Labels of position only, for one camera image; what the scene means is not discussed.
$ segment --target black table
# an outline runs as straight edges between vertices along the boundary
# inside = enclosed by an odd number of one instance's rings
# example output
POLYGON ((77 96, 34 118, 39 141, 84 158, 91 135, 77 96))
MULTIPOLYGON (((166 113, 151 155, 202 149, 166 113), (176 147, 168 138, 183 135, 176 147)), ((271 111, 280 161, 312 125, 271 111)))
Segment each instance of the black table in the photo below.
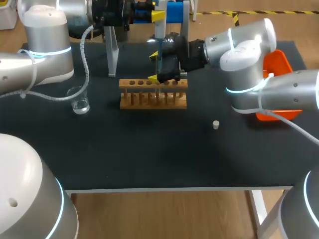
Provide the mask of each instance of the black table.
MULTIPOLYGON (((188 74, 187 110, 119 110, 118 79, 153 75, 156 47, 119 48, 117 77, 109 78, 105 46, 85 46, 92 76, 86 115, 33 96, 0 100, 0 132, 33 146, 66 190, 293 186, 317 164, 319 148, 292 128, 234 112, 219 70, 188 74)), ((294 70, 306 68, 293 42, 278 48, 294 70)), ((78 44, 72 52, 72 79, 35 91, 62 97, 83 84, 78 44)), ((318 112, 303 112, 294 122, 318 136, 318 120, 318 112)))

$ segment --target test tube rack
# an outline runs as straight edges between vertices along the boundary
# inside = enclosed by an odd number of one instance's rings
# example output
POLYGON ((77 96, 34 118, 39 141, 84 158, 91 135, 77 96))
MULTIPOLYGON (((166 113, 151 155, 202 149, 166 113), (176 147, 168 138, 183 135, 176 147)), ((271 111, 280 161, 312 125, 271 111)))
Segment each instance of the test tube rack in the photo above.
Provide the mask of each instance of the test tube rack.
POLYGON ((119 88, 123 89, 120 103, 120 109, 123 110, 187 108, 187 80, 169 80, 160 84, 150 80, 120 79, 119 88))

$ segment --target small glass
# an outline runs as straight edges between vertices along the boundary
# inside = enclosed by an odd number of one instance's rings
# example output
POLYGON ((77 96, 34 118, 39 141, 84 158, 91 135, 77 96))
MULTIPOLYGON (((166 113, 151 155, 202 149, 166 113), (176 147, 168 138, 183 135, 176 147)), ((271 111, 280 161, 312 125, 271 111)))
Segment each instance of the small glass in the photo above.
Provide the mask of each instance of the small glass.
MULTIPOLYGON (((74 95, 77 93, 82 87, 76 86, 68 90, 67 96, 74 95)), ((87 97, 87 92, 84 90, 81 94, 79 94, 77 97, 71 99, 71 105, 73 108, 73 111, 78 115, 83 115, 87 113, 90 110, 89 100, 87 97)))

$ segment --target orange container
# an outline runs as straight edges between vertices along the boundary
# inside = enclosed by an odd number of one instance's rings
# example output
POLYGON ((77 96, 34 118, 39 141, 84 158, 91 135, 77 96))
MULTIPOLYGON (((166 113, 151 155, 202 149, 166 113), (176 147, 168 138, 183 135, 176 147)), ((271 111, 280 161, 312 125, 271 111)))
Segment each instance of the orange container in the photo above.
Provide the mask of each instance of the orange container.
MULTIPOLYGON (((284 54, 281 50, 275 50, 274 52, 266 55, 264 59, 264 78, 268 77, 269 73, 274 73, 275 76, 283 75, 292 72, 292 68, 284 54)), ((292 120, 298 114, 302 112, 302 110, 288 110, 288 111, 273 111, 274 113, 285 117, 288 120, 292 120)), ((259 120, 262 121, 270 121, 270 120, 279 120, 272 116, 266 116, 260 113, 256 113, 256 116, 259 120)))

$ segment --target floor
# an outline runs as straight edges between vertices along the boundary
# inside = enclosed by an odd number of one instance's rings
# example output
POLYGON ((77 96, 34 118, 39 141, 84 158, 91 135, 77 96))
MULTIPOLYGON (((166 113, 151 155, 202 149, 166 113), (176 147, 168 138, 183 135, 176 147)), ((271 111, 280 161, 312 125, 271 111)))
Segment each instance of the floor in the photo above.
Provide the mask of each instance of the floor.
MULTIPOLYGON (((318 10, 315 0, 199 0, 198 11, 318 10)), ((319 68, 319 15, 241 14, 240 24, 271 19, 279 40, 294 40, 308 68, 319 68)), ((190 25, 190 40, 203 39, 233 27, 231 17, 199 15, 190 25)), ((167 31, 177 31, 177 25, 167 31)), ((152 25, 133 25, 129 41, 146 40, 152 25)), ((20 22, 14 30, 0 31, 0 51, 16 52, 26 42, 20 22)), ((281 191, 263 191, 271 210, 281 191)), ((247 194, 228 192, 162 192, 82 194, 75 199, 79 239, 254 239, 254 219, 247 194)), ((273 236, 280 239, 279 232, 273 236)))

